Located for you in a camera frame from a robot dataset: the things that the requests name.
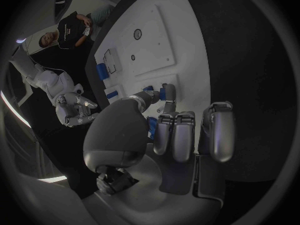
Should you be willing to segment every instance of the man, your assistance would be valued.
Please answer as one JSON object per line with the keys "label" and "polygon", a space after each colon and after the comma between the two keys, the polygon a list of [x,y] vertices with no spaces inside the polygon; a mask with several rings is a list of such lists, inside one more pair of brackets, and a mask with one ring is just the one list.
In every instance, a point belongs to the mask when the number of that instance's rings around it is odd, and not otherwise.
{"label": "man", "polygon": [[57,41],[61,49],[74,49],[82,45],[88,37],[95,41],[101,23],[108,18],[113,8],[111,5],[106,5],[87,16],[77,14],[75,11],[58,23],[56,31],[43,35],[38,44],[41,48],[46,48]]}

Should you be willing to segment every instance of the man's hair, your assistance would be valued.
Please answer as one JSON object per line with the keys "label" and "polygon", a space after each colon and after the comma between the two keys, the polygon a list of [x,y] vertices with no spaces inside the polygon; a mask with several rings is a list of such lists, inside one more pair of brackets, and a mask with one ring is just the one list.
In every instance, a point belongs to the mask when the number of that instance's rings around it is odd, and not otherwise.
{"label": "man's hair", "polygon": [[43,38],[43,36],[41,36],[40,37],[40,39],[39,39],[39,41],[38,41],[38,45],[41,47],[41,48],[46,48],[46,47],[48,47],[48,46],[45,46],[43,43],[42,43],[42,38]]}

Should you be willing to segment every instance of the white robot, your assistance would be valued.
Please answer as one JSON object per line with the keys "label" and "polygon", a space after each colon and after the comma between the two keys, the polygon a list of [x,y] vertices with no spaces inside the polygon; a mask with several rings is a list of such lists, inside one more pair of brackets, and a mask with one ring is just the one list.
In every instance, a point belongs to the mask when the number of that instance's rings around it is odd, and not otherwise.
{"label": "white robot", "polygon": [[33,62],[20,45],[9,60],[34,88],[42,89],[55,107],[56,115],[61,124],[74,127],[92,122],[98,113],[91,114],[91,109],[98,105],[81,96],[84,89],[81,84],[74,85],[66,72],[57,75],[45,70]]}

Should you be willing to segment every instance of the black t-shirt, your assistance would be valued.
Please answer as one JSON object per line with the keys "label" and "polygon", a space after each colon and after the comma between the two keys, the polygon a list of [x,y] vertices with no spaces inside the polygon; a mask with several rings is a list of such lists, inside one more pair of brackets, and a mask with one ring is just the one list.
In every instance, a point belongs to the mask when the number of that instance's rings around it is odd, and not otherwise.
{"label": "black t-shirt", "polygon": [[77,12],[73,12],[69,16],[60,20],[58,23],[58,46],[61,49],[74,49],[76,42],[83,36],[85,31],[85,23],[79,20],[77,17]]}

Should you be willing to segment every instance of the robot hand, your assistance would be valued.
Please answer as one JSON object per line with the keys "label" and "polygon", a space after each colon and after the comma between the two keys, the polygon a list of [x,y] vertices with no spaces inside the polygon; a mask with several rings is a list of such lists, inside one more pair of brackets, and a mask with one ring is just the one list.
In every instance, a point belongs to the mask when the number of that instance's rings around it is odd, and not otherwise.
{"label": "robot hand", "polygon": [[99,113],[91,114],[97,104],[75,93],[67,92],[56,99],[56,115],[61,124],[74,127],[92,122]]}

